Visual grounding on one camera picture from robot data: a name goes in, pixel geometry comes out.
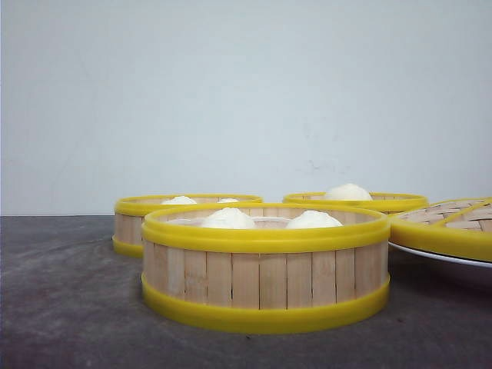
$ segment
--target countertop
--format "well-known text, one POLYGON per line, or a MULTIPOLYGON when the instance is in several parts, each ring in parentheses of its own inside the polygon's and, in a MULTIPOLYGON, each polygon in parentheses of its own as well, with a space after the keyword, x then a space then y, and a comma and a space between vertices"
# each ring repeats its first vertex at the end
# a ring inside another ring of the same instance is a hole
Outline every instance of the countertop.
POLYGON ((227 334, 141 299, 141 259, 112 250, 112 216, 2 218, 2 367, 492 367, 492 293, 392 251, 391 295, 329 331, 227 334))

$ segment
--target white plate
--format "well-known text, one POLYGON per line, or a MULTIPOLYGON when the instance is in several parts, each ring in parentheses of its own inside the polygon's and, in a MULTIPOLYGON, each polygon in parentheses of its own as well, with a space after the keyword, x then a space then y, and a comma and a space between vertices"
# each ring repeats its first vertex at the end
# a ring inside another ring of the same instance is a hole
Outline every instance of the white plate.
POLYGON ((439 274, 451 278, 460 284, 492 290, 492 263, 407 248, 390 242, 394 248, 419 255, 428 260, 428 265, 439 274))

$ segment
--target bamboo steamer lid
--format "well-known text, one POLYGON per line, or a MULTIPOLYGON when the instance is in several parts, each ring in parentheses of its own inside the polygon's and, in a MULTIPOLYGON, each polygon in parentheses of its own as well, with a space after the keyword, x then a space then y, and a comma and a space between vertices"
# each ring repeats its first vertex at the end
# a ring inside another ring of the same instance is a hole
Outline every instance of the bamboo steamer lid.
POLYGON ((390 219, 390 241, 395 244, 492 262, 492 198, 442 201, 390 219))

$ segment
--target white wall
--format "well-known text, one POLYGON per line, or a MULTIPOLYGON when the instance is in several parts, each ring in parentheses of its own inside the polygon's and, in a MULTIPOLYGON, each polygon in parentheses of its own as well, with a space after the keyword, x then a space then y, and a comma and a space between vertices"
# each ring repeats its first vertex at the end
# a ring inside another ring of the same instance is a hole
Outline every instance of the white wall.
POLYGON ((2 213, 492 195, 492 2, 2 1, 2 213))

